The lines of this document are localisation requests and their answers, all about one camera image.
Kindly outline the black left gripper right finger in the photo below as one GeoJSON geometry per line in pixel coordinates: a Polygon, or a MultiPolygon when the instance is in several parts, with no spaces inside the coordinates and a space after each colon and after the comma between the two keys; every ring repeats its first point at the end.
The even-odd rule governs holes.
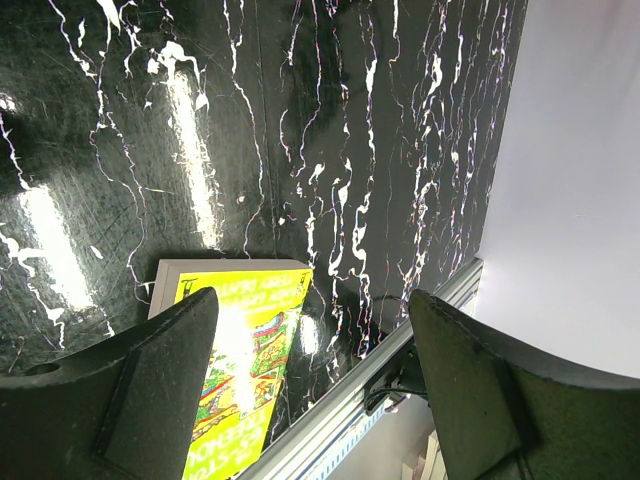
{"type": "Polygon", "coordinates": [[[425,291],[409,315],[449,478],[638,478],[638,379],[549,354],[425,291]]]}

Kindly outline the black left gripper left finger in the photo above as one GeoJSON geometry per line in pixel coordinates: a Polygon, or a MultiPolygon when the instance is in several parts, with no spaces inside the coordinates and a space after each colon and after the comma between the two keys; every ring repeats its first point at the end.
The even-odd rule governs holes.
{"type": "Polygon", "coordinates": [[[203,288],[154,318],[1,380],[4,479],[179,479],[219,303],[203,288]]]}

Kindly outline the lime green book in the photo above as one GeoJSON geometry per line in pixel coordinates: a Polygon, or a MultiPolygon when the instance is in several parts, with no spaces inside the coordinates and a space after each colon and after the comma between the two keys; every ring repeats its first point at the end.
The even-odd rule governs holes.
{"type": "Polygon", "coordinates": [[[313,270],[291,259],[162,259],[149,314],[203,288],[219,314],[183,476],[230,479],[261,456],[313,270]]]}

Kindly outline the black marble pattern mat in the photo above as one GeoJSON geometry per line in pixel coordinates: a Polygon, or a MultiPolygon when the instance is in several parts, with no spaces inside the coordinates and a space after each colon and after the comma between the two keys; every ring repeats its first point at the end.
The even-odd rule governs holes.
{"type": "Polygon", "coordinates": [[[148,313],[165,258],[313,284],[276,440],[481,243],[524,1],[5,1],[1,372],[148,313]]]}

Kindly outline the aluminium rail frame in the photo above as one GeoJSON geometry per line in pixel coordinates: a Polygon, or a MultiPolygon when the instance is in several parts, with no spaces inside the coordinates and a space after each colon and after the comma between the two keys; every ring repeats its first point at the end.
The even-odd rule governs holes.
{"type": "Polygon", "coordinates": [[[380,307],[399,310],[387,337],[267,447],[241,479],[327,479],[385,413],[384,391],[400,399],[409,395],[397,379],[413,346],[411,322],[401,311],[406,301],[393,298],[397,288],[380,291],[380,307]]]}

